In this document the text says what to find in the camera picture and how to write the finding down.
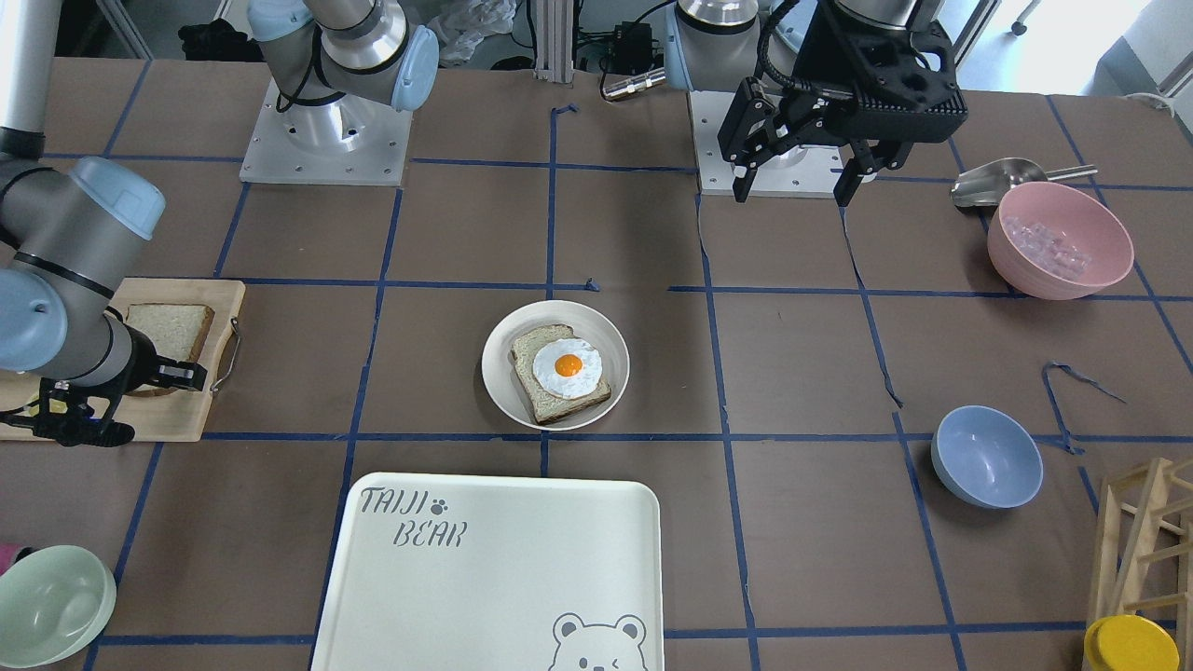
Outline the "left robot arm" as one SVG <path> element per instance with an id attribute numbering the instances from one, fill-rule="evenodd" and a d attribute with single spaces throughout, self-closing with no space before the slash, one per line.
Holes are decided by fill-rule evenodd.
<path id="1" fill-rule="evenodd" d="M 730 94 L 716 140 L 746 202 L 764 165 L 848 147 L 832 187 L 847 207 L 916 144 L 968 121 L 937 1 L 678 1 L 667 11 L 670 88 Z"/>

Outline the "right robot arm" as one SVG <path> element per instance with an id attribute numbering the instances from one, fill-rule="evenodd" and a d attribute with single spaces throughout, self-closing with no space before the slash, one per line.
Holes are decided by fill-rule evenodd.
<path id="1" fill-rule="evenodd" d="M 58 445 L 120 447 L 116 420 L 129 392 L 204 390 L 198 363 L 157 353 L 149 336 L 111 309 L 117 289 L 165 210 L 165 196 L 106 156 L 70 171 L 43 162 L 58 1 L 4 4 L 4 370 L 39 387 L 4 424 Z M 400 1 L 251 1 L 251 36 L 292 133 L 329 112 L 421 107 L 435 82 L 440 42 Z"/>

